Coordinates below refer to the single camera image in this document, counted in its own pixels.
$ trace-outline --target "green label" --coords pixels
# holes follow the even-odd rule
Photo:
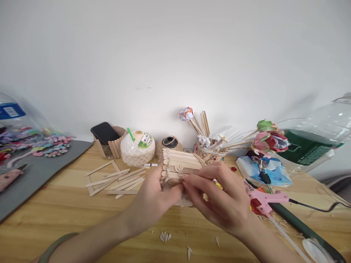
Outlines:
[[[291,145],[287,151],[278,154],[301,165],[310,165],[338,144],[337,141],[301,130],[286,130],[284,136]]]
[[[142,137],[142,139],[140,140],[138,147],[139,148],[148,148],[150,146],[150,144],[152,143],[152,137],[150,134],[144,132],[144,136]]]

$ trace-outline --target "glue gun cord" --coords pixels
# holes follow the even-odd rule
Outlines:
[[[308,208],[312,208],[312,209],[314,209],[314,210],[317,210],[317,211],[320,211],[320,212],[325,212],[325,213],[328,213],[328,212],[332,211],[338,204],[341,204],[341,205],[343,205],[343,206],[345,206],[345,207],[351,208],[351,206],[345,205],[344,203],[341,203],[341,202],[335,202],[334,204],[332,204],[332,206],[331,206],[328,210],[323,210],[323,209],[315,208],[315,207],[313,207],[313,206],[309,206],[309,205],[300,203],[300,202],[295,201],[295,200],[293,200],[293,199],[289,199],[289,202],[295,203],[295,204],[298,204],[298,205],[302,205],[302,206],[305,206],[305,207],[308,207]]]

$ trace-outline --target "gray cutting mat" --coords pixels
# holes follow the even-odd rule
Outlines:
[[[71,147],[68,153],[64,155],[53,158],[30,155],[15,163],[12,169],[23,164],[27,164],[27,166],[23,170],[24,174],[20,175],[4,192],[0,193],[0,222],[23,204],[53,175],[77,159],[92,145],[91,142],[85,141],[70,141],[69,144]]]

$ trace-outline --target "green straw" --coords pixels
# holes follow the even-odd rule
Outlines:
[[[128,131],[128,132],[129,132],[129,134],[131,135],[132,140],[133,140],[133,141],[135,141],[135,139],[134,139],[134,137],[133,137],[133,135],[132,135],[131,130],[130,130],[129,128],[127,128],[127,131]]]

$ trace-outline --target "jute twine ball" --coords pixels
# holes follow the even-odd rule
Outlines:
[[[171,150],[176,150],[179,152],[183,151],[183,146],[180,144],[175,136],[168,136],[157,143],[155,152],[157,158],[160,157],[164,148],[169,148]]]

